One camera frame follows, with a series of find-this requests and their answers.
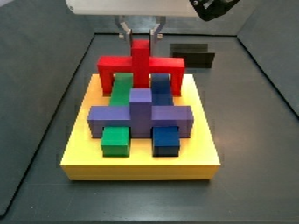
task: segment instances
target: black object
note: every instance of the black object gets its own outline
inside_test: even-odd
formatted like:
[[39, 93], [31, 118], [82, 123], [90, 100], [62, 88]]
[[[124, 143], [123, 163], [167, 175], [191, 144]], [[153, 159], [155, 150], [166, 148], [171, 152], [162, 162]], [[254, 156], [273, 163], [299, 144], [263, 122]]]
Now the black object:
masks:
[[211, 68], [215, 52], [207, 44], [171, 44], [171, 57], [183, 58], [187, 67]]
[[0, 8], [0, 33], [4, 215], [94, 31], [84, 18], [72, 14], [64, 0], [15, 0]]
[[209, 0], [190, 0], [193, 8], [197, 10], [201, 19], [205, 21], [211, 21], [214, 18], [223, 16], [230, 9], [235, 6], [239, 0], [214, 0], [211, 4], [209, 4]]

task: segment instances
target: blue block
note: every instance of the blue block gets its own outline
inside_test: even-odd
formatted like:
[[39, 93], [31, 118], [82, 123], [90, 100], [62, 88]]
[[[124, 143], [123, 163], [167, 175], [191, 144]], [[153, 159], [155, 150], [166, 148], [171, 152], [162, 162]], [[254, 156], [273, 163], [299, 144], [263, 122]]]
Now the blue block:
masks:
[[154, 157], [179, 157], [179, 127], [154, 127]]
[[155, 106], [174, 105], [170, 74], [153, 74], [151, 89]]

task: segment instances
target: toy block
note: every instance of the toy block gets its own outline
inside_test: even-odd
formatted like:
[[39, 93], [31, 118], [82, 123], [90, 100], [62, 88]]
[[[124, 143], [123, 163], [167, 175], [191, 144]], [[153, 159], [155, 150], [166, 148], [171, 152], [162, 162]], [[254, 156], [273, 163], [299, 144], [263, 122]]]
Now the toy block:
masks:
[[130, 94], [131, 135], [134, 138], [151, 138], [153, 128], [151, 88], [132, 88]]
[[130, 156], [130, 128], [106, 127], [100, 142], [103, 157]]
[[130, 91], [134, 86], [134, 75], [131, 73], [116, 73], [114, 91], [110, 105], [128, 105]]
[[179, 128], [154, 127], [154, 157], [179, 157]]
[[178, 126], [181, 137], [191, 137], [194, 116], [191, 106], [154, 106], [154, 127]]
[[103, 95], [111, 95], [114, 73], [134, 73], [134, 87], [150, 87], [150, 74], [170, 74], [173, 94], [182, 95], [185, 62], [179, 58], [155, 58], [150, 56], [150, 41], [135, 40], [131, 57], [100, 57], [98, 61]]
[[169, 73], [153, 73], [151, 89], [155, 94], [171, 94], [171, 80]]
[[92, 106], [88, 112], [88, 127], [94, 138], [102, 138], [107, 126], [131, 125], [128, 106]]
[[182, 96], [183, 72], [183, 59], [150, 58], [150, 73], [171, 75], [173, 95], [175, 96]]
[[170, 74], [153, 74], [151, 89], [155, 106], [174, 105]]
[[100, 57], [98, 61], [98, 72], [103, 88], [103, 95], [111, 95], [114, 85], [114, 73], [132, 72], [131, 57]]
[[150, 41], [135, 40], [132, 43], [134, 87], [150, 88]]

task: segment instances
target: red t-shaped block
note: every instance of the red t-shaped block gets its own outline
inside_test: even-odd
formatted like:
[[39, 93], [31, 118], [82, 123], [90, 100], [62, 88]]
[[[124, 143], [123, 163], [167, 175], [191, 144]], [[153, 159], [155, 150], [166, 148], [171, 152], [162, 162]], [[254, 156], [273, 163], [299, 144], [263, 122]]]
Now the red t-shaped block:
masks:
[[173, 95], [182, 95], [183, 59], [151, 57], [150, 52], [150, 41], [135, 40], [131, 48], [131, 57], [100, 57], [98, 72], [103, 95], [111, 95], [114, 73], [134, 73], [134, 88], [150, 88], [150, 74], [170, 74]]

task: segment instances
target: dark green block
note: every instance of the dark green block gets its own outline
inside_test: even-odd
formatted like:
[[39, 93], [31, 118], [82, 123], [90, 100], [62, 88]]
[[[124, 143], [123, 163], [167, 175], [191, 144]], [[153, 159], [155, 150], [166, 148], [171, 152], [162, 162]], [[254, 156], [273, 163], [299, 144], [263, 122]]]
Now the dark green block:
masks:
[[130, 128], [106, 127], [100, 142], [104, 157], [130, 156]]

